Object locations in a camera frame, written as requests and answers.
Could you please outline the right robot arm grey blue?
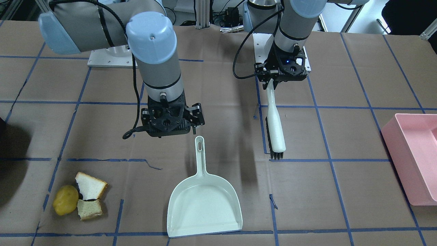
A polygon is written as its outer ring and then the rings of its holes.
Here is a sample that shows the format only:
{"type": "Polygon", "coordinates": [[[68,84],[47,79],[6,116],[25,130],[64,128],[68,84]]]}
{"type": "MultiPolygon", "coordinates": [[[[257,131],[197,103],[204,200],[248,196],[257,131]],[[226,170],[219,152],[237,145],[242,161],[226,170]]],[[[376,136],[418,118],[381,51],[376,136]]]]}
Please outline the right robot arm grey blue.
{"type": "Polygon", "coordinates": [[[160,0],[52,0],[38,18],[46,44],[57,54],[127,45],[137,99],[133,128],[151,137],[187,134],[204,125],[201,104],[187,106],[177,36],[160,0]]]}

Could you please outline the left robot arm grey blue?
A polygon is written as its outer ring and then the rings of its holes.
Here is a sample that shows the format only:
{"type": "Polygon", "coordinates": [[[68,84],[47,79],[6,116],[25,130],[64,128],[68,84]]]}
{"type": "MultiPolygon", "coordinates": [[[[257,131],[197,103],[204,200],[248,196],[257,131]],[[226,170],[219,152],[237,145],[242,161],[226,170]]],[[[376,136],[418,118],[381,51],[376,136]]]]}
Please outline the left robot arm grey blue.
{"type": "Polygon", "coordinates": [[[304,44],[310,36],[326,0],[244,0],[243,26],[247,36],[253,33],[271,34],[267,58],[254,64],[254,72],[237,79],[257,77],[274,87],[280,82],[303,81],[306,67],[304,44]]]}

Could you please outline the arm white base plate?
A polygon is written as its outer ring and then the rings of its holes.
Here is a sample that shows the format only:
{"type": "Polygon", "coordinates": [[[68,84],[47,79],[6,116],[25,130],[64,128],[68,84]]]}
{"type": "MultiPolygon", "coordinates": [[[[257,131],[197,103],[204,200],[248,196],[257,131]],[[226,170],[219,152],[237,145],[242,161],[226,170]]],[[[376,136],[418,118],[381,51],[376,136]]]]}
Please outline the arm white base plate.
{"type": "Polygon", "coordinates": [[[131,68],[131,55],[128,45],[92,50],[87,65],[98,68],[131,68]]]}
{"type": "MultiPolygon", "coordinates": [[[[271,45],[273,44],[274,38],[272,34],[267,33],[253,33],[253,46],[254,46],[254,56],[256,63],[264,63],[268,58],[268,53],[270,51],[271,45]]],[[[303,65],[305,63],[305,69],[308,73],[311,73],[311,65],[307,56],[305,47],[302,47],[302,52],[304,53],[303,58],[297,58],[296,62],[298,65],[303,65]]]]}

